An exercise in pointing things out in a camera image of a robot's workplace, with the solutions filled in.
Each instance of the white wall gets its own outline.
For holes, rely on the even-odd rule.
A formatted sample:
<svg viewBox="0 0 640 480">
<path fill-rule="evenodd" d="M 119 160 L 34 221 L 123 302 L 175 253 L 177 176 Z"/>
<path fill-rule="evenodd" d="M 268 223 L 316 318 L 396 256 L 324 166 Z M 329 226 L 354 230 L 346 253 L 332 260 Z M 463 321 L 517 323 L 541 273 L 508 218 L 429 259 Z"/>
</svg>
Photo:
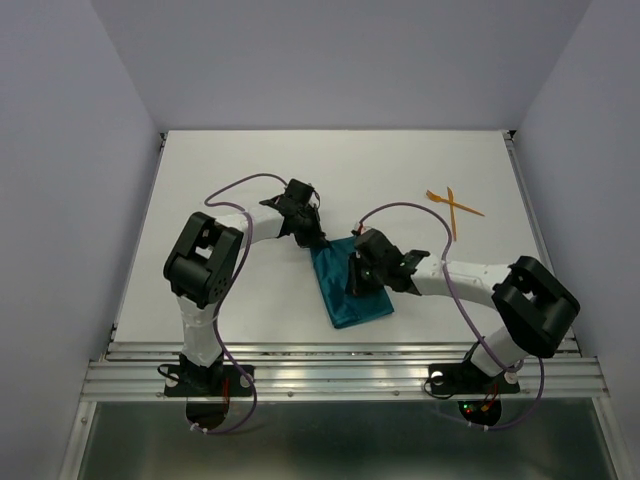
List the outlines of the white wall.
<svg viewBox="0 0 640 480">
<path fill-rule="evenodd" d="M 516 128 L 589 0 L 93 0 L 163 130 Z"/>
<path fill-rule="evenodd" d="M 0 476 L 57 478 L 158 134 L 88 0 L 0 4 Z"/>
<path fill-rule="evenodd" d="M 640 2 L 594 0 L 516 136 L 558 276 L 640 460 Z"/>
</svg>

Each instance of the metal frame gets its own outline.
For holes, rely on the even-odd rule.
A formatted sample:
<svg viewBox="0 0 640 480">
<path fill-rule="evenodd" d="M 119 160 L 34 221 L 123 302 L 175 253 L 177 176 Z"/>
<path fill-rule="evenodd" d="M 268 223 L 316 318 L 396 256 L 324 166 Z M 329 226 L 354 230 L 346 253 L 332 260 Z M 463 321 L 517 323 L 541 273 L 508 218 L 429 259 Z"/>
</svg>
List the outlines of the metal frame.
<svg viewBox="0 0 640 480">
<path fill-rule="evenodd" d="M 553 271 L 513 141 L 507 132 L 503 136 L 540 259 Z M 164 397 L 164 380 L 156 372 L 160 363 L 177 362 L 181 347 L 177 343 L 112 342 L 101 361 L 89 365 L 61 479 L 77 478 L 80 473 L 97 402 L 184 402 Z M 471 344 L 231 344 L 229 347 L 241 363 L 257 367 L 255 380 L 261 401 L 431 401 L 422 392 L 429 365 L 460 361 Z M 597 359 L 581 357 L 573 330 L 555 358 L 545 361 L 545 367 L 545 398 L 592 398 L 615 474 L 619 479 L 636 478 L 600 365 Z M 537 362 L 527 361 L 519 377 L 522 392 L 509 398 L 535 397 L 539 385 Z"/>
<path fill-rule="evenodd" d="M 64 461 L 60 469 L 60 480 L 71 480 L 78 478 L 82 458 L 89 441 L 91 425 L 96 412 L 95 402 L 80 401 L 76 418 L 73 421 L 69 443 L 64 454 Z"/>
</svg>

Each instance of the teal cloth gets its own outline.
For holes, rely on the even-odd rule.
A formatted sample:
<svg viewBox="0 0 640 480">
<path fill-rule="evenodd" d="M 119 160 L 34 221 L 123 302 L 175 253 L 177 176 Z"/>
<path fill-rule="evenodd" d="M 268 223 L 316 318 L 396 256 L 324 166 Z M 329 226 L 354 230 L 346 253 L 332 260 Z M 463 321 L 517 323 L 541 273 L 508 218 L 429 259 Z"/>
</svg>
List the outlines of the teal cloth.
<svg viewBox="0 0 640 480">
<path fill-rule="evenodd" d="M 355 237 L 329 242 L 329 247 L 311 249 L 311 260 L 320 292 L 334 328 L 346 328 L 393 313 L 384 288 L 366 297 L 345 292 L 349 276 L 349 254 L 355 252 Z"/>
</svg>

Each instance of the purple cable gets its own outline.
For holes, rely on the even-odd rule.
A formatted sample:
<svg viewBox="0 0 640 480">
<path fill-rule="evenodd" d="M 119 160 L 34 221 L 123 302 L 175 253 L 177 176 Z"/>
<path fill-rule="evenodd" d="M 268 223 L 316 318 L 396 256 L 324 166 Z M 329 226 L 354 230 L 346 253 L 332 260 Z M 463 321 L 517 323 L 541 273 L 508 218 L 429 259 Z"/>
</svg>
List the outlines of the purple cable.
<svg viewBox="0 0 640 480">
<path fill-rule="evenodd" d="M 244 416 L 244 418 L 242 418 L 242 420 L 240 420 L 238 423 L 236 423 L 235 425 L 229 427 L 229 428 L 225 428 L 222 430 L 204 430 L 202 428 L 200 428 L 198 425 L 194 424 L 193 422 L 191 422 L 189 419 L 187 419 L 187 422 L 189 423 L 189 425 L 191 426 L 192 429 L 204 433 L 206 435 L 222 435 L 225 433 L 229 433 L 232 432 L 238 428 L 240 428 L 242 425 L 244 425 L 245 423 L 247 423 L 247 421 L 251 418 L 251 416 L 253 415 L 253 413 L 256 410 L 256 407 L 258 406 L 258 391 L 256 389 L 256 385 L 253 381 L 253 378 L 251 378 L 251 375 L 249 375 L 241 366 L 240 364 L 237 362 L 237 360 L 233 357 L 233 355 L 231 355 L 231 352 L 229 352 L 229 349 L 227 348 L 227 346 L 225 345 L 224 341 L 222 340 L 222 337 L 220 336 L 220 331 L 218 330 L 218 315 L 220 313 L 220 308 L 222 307 L 222 302 L 224 301 L 225 298 L 227 298 L 227 295 L 229 294 L 229 291 L 231 290 L 231 287 L 233 286 L 233 284 L 235 283 L 236 279 L 238 278 L 238 275 L 240 274 L 240 272 L 242 271 L 242 267 L 244 267 L 245 262 L 247 261 L 247 257 L 249 256 L 249 250 L 251 248 L 251 242 L 253 241 L 253 218 L 251 218 L 251 215 L 249 215 L 249 213 L 240 205 L 235 204 L 235 203 L 231 203 L 231 202 L 216 202 L 216 203 L 210 203 L 211 200 L 213 198 L 215 198 L 216 196 L 220 195 L 223 192 L 226 192 L 227 190 L 240 185 L 241 183 L 244 183 L 246 181 L 252 180 L 254 178 L 259 178 L 259 177 L 271 177 L 271 178 L 275 178 L 276 180 L 279 180 L 280 182 L 282 182 L 284 184 L 284 186 L 287 186 L 287 182 L 284 181 L 284 179 L 282 177 L 279 177 L 278 175 L 274 175 L 272 173 L 256 173 L 254 175 L 249 175 L 248 177 L 242 178 L 236 182 L 233 182 L 229 185 L 227 185 L 224 188 L 221 188 L 220 190 L 212 193 L 211 195 L 209 195 L 205 200 L 204 200 L 204 204 L 207 207 L 231 207 L 231 208 L 235 208 L 236 210 L 240 211 L 240 213 L 242 213 L 246 218 L 247 218 L 247 241 L 245 242 L 245 248 L 244 248 L 244 252 L 242 254 L 242 257 L 240 258 L 240 263 L 238 263 L 238 267 L 236 268 L 236 270 L 233 272 L 233 275 L 231 276 L 231 281 L 229 282 L 229 288 L 227 288 L 226 293 L 224 294 L 224 296 L 220 299 L 220 301 L 218 301 L 218 304 L 216 305 L 216 308 L 213 312 L 213 317 L 214 317 L 214 322 L 213 322 L 213 333 L 216 336 L 216 340 L 218 341 L 218 343 L 220 344 L 220 347 L 222 348 L 222 353 L 224 353 L 224 355 L 229 359 L 229 361 L 232 363 L 232 365 L 236 368 L 236 370 L 238 370 L 238 372 L 240 373 L 240 375 L 242 375 L 245 380 L 247 380 L 247 382 L 249 383 L 249 388 L 251 389 L 251 393 L 253 394 L 253 403 L 251 405 L 251 409 L 249 410 L 249 412 Z"/>
<path fill-rule="evenodd" d="M 527 418 L 529 418 L 531 415 L 533 415 L 533 413 L 538 409 L 538 407 L 540 407 L 540 403 L 542 400 L 542 392 L 544 392 L 545 373 L 544 373 L 544 363 L 542 362 L 541 358 L 538 358 L 538 363 L 540 364 L 540 387 L 538 388 L 538 394 L 536 395 L 536 398 L 533 401 L 533 405 L 531 405 L 531 408 L 527 410 L 526 413 L 516 418 L 515 420 L 512 420 L 511 422 L 507 422 L 502 425 L 496 425 L 493 427 L 487 426 L 485 428 L 484 425 L 479 425 L 477 423 L 469 422 L 467 420 L 462 420 L 461 418 L 453 417 L 451 415 L 447 415 L 446 413 L 442 413 L 437 407 L 433 410 L 433 412 L 440 417 L 444 417 L 449 420 L 453 420 L 454 422 L 458 422 L 462 425 L 466 425 L 472 428 L 477 428 L 480 430 L 500 431 L 500 430 L 507 430 L 508 428 L 511 428 L 511 427 L 515 427 L 516 425 L 519 425 L 520 423 L 524 422 Z"/>
<path fill-rule="evenodd" d="M 510 367 L 508 365 L 505 365 L 502 362 L 502 360 L 500 360 L 498 358 L 498 356 L 494 353 L 494 351 L 491 350 L 491 347 L 489 347 L 489 344 L 487 344 L 486 340 L 484 339 L 484 337 L 480 333 L 480 330 L 478 330 L 478 328 L 473 323 L 473 320 L 471 320 L 471 317 L 469 316 L 469 314 L 465 310 L 464 305 L 462 304 L 462 301 L 460 300 L 460 296 L 458 294 L 458 289 L 456 288 L 455 284 L 453 283 L 453 280 L 451 280 L 451 276 L 449 275 L 449 268 L 447 267 L 447 254 L 449 253 L 449 249 L 451 248 L 451 243 L 453 242 L 453 236 L 451 235 L 451 229 L 449 228 L 449 225 L 447 224 L 445 219 L 442 218 L 440 215 L 438 215 L 433 210 L 431 210 L 430 208 L 423 207 L 422 205 L 418 205 L 417 203 L 393 202 L 393 203 L 388 203 L 386 205 L 382 205 L 381 207 L 378 207 L 378 208 L 370 211 L 369 213 L 367 213 L 360 220 L 360 222 L 359 222 L 360 225 L 364 224 L 364 221 L 367 218 L 369 218 L 371 215 L 373 215 L 374 213 L 378 213 L 379 211 L 385 210 L 385 209 L 390 208 L 390 207 L 413 207 L 413 208 L 417 208 L 419 210 L 423 210 L 423 211 L 425 211 L 427 213 L 430 213 L 431 215 L 436 217 L 436 219 L 438 219 L 440 221 L 440 223 L 442 223 L 442 225 L 444 226 L 444 229 L 447 231 L 447 244 L 445 245 L 444 250 L 442 250 L 442 255 L 440 256 L 440 258 L 442 259 L 442 272 L 444 273 L 444 279 L 447 282 L 447 287 L 449 288 L 449 292 L 451 293 L 451 298 L 453 298 L 453 301 L 455 302 L 456 306 L 458 307 L 458 310 L 460 310 L 460 314 L 462 315 L 462 318 L 464 318 L 464 320 L 467 322 L 467 325 L 469 325 L 469 328 L 471 329 L 471 331 L 473 332 L 475 337 L 478 339 L 478 342 L 480 342 L 480 345 L 482 345 L 482 347 L 487 351 L 487 354 L 489 355 L 489 357 L 491 357 L 491 360 L 496 362 L 496 364 L 502 370 L 504 370 L 505 372 L 516 372 L 516 371 L 518 371 L 517 367 L 514 368 L 514 367 Z"/>
<path fill-rule="evenodd" d="M 235 208 L 236 210 L 239 210 L 247 218 L 247 223 L 248 223 L 247 241 L 245 243 L 246 246 L 244 248 L 244 252 L 242 254 L 242 257 L 240 258 L 240 263 L 238 264 L 238 267 L 236 268 L 236 270 L 233 272 L 233 275 L 231 276 L 231 281 L 229 282 L 229 288 L 227 289 L 227 291 L 224 294 L 224 296 L 220 299 L 220 301 L 216 305 L 215 310 L 213 311 L 213 318 L 215 319 L 213 321 L 213 333 L 215 334 L 216 340 L 218 341 L 218 343 L 220 344 L 220 347 L 222 348 L 222 352 L 226 355 L 226 357 L 233 364 L 233 366 L 236 368 L 236 370 L 238 370 L 238 372 L 240 372 L 240 375 L 242 375 L 247 380 L 247 382 L 249 382 L 249 388 L 251 389 L 251 393 L 253 394 L 253 404 L 251 405 L 251 409 L 249 410 L 249 412 L 244 416 L 244 418 L 242 420 L 240 420 L 235 425 L 233 425 L 233 426 L 231 426 L 229 428 L 222 429 L 222 430 L 206 430 L 205 431 L 200 426 L 194 424 L 189 419 L 187 419 L 187 422 L 189 423 L 189 425 L 191 426 L 191 428 L 193 430 L 196 430 L 196 431 L 198 431 L 200 433 L 204 433 L 205 435 L 222 435 L 222 434 L 225 434 L 225 433 L 232 432 L 232 431 L 236 430 L 237 428 L 240 428 L 242 425 L 244 425 L 247 422 L 247 420 L 249 420 L 249 418 L 251 418 L 251 416 L 253 415 L 253 412 L 255 412 L 256 407 L 258 406 L 258 391 L 256 390 L 256 385 L 253 382 L 253 378 L 251 378 L 251 375 L 249 375 L 240 366 L 240 364 L 236 361 L 236 359 L 233 357 L 233 355 L 231 355 L 231 352 L 229 352 L 229 350 L 227 349 L 227 346 L 224 344 L 224 341 L 222 340 L 222 337 L 220 336 L 220 332 L 218 331 L 218 314 L 220 313 L 220 307 L 222 307 L 222 302 L 224 301 L 225 298 L 227 298 L 227 295 L 229 294 L 229 291 L 231 290 L 231 287 L 233 286 L 233 284 L 235 283 L 236 279 L 238 278 L 238 275 L 240 274 L 240 271 L 242 270 L 242 267 L 244 267 L 244 264 L 247 261 L 247 257 L 249 256 L 249 249 L 250 249 L 250 246 L 251 246 L 251 241 L 253 240 L 253 219 L 251 218 L 251 215 L 249 215 L 249 213 L 244 208 L 242 208 L 240 205 L 237 205 L 235 203 L 217 202 L 217 203 L 212 203 L 212 204 L 210 204 L 208 206 L 209 207 L 231 207 L 231 208 Z"/>
<path fill-rule="evenodd" d="M 453 301 L 455 302 L 456 306 L 458 307 L 458 310 L 460 311 L 460 314 L 462 315 L 462 318 L 464 318 L 464 320 L 467 322 L 467 325 L 469 326 L 469 328 L 471 329 L 471 331 L 473 332 L 473 334 L 475 335 L 475 337 L 478 339 L 478 342 L 480 342 L 480 344 L 482 345 L 482 347 L 485 349 L 485 351 L 487 352 L 487 354 L 489 355 L 489 357 L 491 357 L 491 359 L 496 362 L 496 364 L 502 368 L 504 371 L 507 372 L 517 372 L 518 370 L 520 370 L 522 368 L 522 366 L 524 365 L 524 361 L 520 361 L 518 362 L 518 364 L 515 367 L 508 367 L 507 365 L 505 365 L 499 358 L 498 356 L 495 354 L 495 352 L 493 350 L 491 350 L 491 347 L 489 347 L 489 345 L 487 344 L 487 342 L 485 341 L 485 339 L 483 338 L 482 334 L 480 333 L 480 331 L 477 329 L 477 327 L 475 326 L 475 324 L 473 323 L 473 320 L 471 320 L 471 317 L 469 316 L 469 314 L 467 313 L 467 311 L 464 308 L 464 305 L 462 304 L 462 301 L 460 300 L 460 296 L 458 294 L 458 289 L 456 288 L 455 284 L 453 283 L 453 280 L 451 280 L 451 275 L 449 275 L 449 268 L 447 267 L 447 254 L 449 253 L 449 249 L 451 248 L 451 244 L 453 242 L 453 236 L 451 234 L 451 229 L 449 228 L 449 224 L 447 224 L 447 222 L 445 221 L 444 218 L 442 218 L 440 215 L 438 215 L 436 212 L 434 212 L 433 210 L 431 210 L 430 208 L 424 207 L 422 205 L 418 205 L 417 203 L 411 203 L 411 202 L 393 202 L 393 203 L 388 203 L 386 205 L 382 205 L 381 207 L 375 208 L 373 210 L 371 210 L 369 213 L 367 213 L 364 217 L 362 217 L 360 219 L 360 225 L 364 225 L 364 221 L 367 220 L 369 217 L 371 217 L 373 214 L 378 213 L 381 210 L 386 210 L 387 208 L 390 207 L 413 207 L 413 208 L 417 208 L 418 210 L 423 210 L 429 214 L 431 214 L 432 216 L 434 216 L 436 219 L 438 219 L 440 221 L 440 223 L 444 226 L 444 229 L 447 231 L 447 244 L 445 245 L 444 249 L 442 250 L 442 255 L 440 256 L 441 260 L 442 260 L 442 273 L 444 274 L 444 279 L 447 282 L 447 287 L 449 288 L 449 292 L 451 293 L 451 298 L 453 298 Z M 535 412 L 539 405 L 540 405 L 540 400 L 542 399 L 542 393 L 544 391 L 544 364 L 542 363 L 542 359 L 538 359 L 538 361 L 540 362 L 540 389 L 538 390 L 538 395 L 536 396 L 536 399 L 534 400 L 534 404 L 533 406 L 529 409 L 529 411 L 527 413 L 525 413 L 524 415 L 522 415 L 520 418 L 506 423 L 504 425 L 500 425 L 498 427 L 489 427 L 489 430 L 504 430 L 506 428 L 510 428 L 513 427 L 515 425 L 518 425 L 520 422 L 524 421 L 526 418 L 528 418 L 533 412 Z"/>
<path fill-rule="evenodd" d="M 207 207 L 213 207 L 214 205 L 210 205 L 209 202 L 211 200 L 213 200 L 213 198 L 217 197 L 218 195 L 220 195 L 221 193 L 226 192 L 227 190 L 232 189 L 233 187 L 237 187 L 238 185 L 240 185 L 241 183 L 247 182 L 249 180 L 253 180 L 254 178 L 260 178 L 260 177 L 269 177 L 269 178 L 275 178 L 276 180 L 279 180 L 280 182 L 282 182 L 282 184 L 286 187 L 287 186 L 287 182 L 285 182 L 284 178 L 275 175 L 273 173 L 254 173 L 253 175 L 249 175 L 248 177 L 244 177 L 241 178 L 240 180 L 233 182 L 229 185 L 227 185 L 224 188 L 221 188 L 220 190 L 218 190 L 217 192 L 213 192 L 211 195 L 209 195 L 207 198 L 204 199 L 204 204 Z"/>
</svg>

